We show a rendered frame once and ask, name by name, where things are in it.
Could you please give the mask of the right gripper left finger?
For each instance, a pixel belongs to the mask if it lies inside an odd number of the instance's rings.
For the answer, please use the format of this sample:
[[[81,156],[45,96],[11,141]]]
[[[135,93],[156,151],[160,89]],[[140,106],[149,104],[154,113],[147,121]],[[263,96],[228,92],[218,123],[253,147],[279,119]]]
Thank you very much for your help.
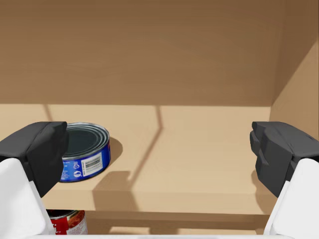
[[[53,233],[42,202],[60,180],[65,121],[29,124],[0,141],[0,236]]]

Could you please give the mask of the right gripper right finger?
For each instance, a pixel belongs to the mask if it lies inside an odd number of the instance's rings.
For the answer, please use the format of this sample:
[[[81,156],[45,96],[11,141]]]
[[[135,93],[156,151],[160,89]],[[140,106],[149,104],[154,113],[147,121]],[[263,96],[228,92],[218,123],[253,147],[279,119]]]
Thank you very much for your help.
[[[277,197],[264,234],[319,236],[319,141],[278,121],[252,129],[258,179]]]

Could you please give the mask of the blue flat can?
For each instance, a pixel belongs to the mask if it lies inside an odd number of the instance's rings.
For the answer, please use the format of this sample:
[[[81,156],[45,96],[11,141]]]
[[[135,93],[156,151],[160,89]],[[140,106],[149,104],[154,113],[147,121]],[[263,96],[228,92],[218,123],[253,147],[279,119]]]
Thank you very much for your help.
[[[102,126],[74,122],[67,126],[69,143],[62,157],[61,183],[79,182],[103,172],[110,164],[110,135]]]

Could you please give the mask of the red and white can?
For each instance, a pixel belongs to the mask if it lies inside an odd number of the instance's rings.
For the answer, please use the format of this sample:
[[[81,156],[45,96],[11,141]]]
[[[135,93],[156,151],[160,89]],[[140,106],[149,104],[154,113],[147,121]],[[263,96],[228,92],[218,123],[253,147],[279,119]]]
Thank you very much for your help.
[[[87,235],[84,210],[46,210],[56,235]]]

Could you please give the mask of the pale wooden shelf unit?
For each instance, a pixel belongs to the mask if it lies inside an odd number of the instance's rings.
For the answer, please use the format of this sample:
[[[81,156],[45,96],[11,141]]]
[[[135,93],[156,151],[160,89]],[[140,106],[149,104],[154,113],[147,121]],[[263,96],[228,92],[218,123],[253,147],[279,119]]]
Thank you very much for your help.
[[[37,121],[111,136],[48,209],[91,234],[263,233],[254,121],[319,140],[319,0],[0,0],[0,140]]]

